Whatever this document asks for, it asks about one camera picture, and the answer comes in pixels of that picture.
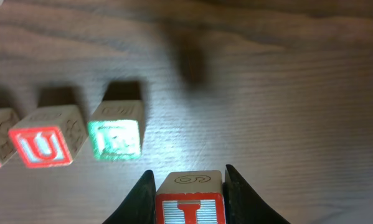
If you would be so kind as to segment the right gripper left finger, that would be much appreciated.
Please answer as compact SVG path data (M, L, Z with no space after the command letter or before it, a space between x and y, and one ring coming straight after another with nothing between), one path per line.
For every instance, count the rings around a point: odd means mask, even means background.
M155 197L154 174L146 170L103 224L156 224Z

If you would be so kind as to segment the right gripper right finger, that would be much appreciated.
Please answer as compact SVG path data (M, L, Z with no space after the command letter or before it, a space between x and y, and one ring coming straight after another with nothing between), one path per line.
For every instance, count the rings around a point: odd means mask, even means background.
M226 165L223 190L227 223L290 224L254 191L233 165Z

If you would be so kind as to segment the red I block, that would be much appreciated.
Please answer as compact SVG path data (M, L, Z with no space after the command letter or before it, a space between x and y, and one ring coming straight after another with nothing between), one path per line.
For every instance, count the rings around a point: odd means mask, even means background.
M219 170L172 172L156 193L159 224L225 224L222 174Z

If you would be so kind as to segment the green R block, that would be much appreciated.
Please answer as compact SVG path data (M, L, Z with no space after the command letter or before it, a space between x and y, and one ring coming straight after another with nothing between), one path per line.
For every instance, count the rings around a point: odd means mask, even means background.
M87 123L97 160L130 160L142 155L145 132L141 100L102 101Z

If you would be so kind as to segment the red U block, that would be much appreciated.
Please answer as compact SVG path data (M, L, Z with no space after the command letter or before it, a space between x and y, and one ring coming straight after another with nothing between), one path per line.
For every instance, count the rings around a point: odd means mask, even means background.
M8 134L29 169L70 165L88 137L76 105L37 108Z

